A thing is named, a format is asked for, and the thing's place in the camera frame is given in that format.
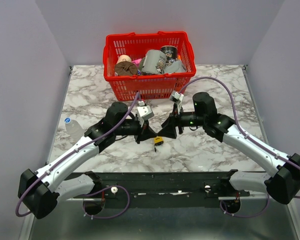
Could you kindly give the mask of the yellow black padlock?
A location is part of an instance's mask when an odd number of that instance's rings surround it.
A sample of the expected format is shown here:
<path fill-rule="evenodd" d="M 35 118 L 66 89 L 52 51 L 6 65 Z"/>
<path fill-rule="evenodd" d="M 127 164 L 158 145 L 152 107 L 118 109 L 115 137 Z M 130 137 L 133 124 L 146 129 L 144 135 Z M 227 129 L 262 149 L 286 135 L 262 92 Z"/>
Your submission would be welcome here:
<path fill-rule="evenodd" d="M 157 151 L 157 147 L 164 144 L 164 140 L 162 137 L 157 136 L 153 139 L 154 151 Z"/>

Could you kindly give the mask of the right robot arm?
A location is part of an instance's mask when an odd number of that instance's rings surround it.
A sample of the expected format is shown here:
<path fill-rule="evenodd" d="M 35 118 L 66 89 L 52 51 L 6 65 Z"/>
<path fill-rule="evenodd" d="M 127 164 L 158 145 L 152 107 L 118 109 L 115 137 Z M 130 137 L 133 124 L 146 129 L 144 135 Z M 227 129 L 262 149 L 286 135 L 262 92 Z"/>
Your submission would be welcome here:
<path fill-rule="evenodd" d="M 176 139 L 185 127 L 203 128 L 204 132 L 256 162 L 264 172 L 234 171 L 220 183 L 220 191 L 231 196 L 237 191 L 254 191 L 269 194 L 277 202 L 287 205 L 300 190 L 300 155 L 288 156 L 274 150 L 249 134 L 227 115 L 217 112 L 214 98 L 206 92 L 193 95 L 194 110 L 184 112 L 183 95 L 173 92 L 169 98 L 173 110 L 161 125 L 160 137 Z"/>

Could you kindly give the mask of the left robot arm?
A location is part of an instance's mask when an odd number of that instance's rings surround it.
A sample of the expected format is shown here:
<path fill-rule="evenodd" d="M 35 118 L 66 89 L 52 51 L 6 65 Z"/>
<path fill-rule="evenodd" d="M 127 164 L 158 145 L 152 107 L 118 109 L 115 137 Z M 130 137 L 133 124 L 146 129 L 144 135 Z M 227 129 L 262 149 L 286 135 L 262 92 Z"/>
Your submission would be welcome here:
<path fill-rule="evenodd" d="M 78 142 L 57 160 L 36 171 L 25 170 L 19 180 L 17 205 L 24 204 L 30 214 L 42 219 L 62 200 L 85 194 L 97 197 L 101 185 L 91 177 L 84 175 L 71 180 L 67 177 L 112 145 L 117 136 L 134 136 L 137 144 L 156 137 L 149 126 L 149 119 L 154 116 L 151 107 L 143 101 L 134 101 L 133 104 L 137 105 L 136 115 L 129 119 L 131 107 L 123 102 L 112 103 L 105 116 L 89 127 Z"/>

